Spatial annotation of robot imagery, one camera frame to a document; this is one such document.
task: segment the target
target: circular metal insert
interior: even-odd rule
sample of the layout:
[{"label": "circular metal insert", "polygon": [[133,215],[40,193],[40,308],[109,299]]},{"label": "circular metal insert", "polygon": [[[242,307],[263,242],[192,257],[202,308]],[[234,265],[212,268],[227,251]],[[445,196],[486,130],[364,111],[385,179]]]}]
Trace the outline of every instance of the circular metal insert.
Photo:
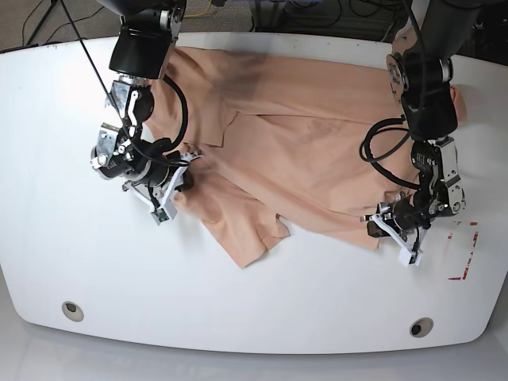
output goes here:
[{"label": "circular metal insert", "polygon": [[85,318],[83,310],[73,302],[65,302],[62,304],[62,312],[72,321],[82,321]]},{"label": "circular metal insert", "polygon": [[416,320],[416,322],[411,325],[410,335],[417,338],[425,337],[429,334],[433,327],[433,320],[430,317],[424,317]]}]

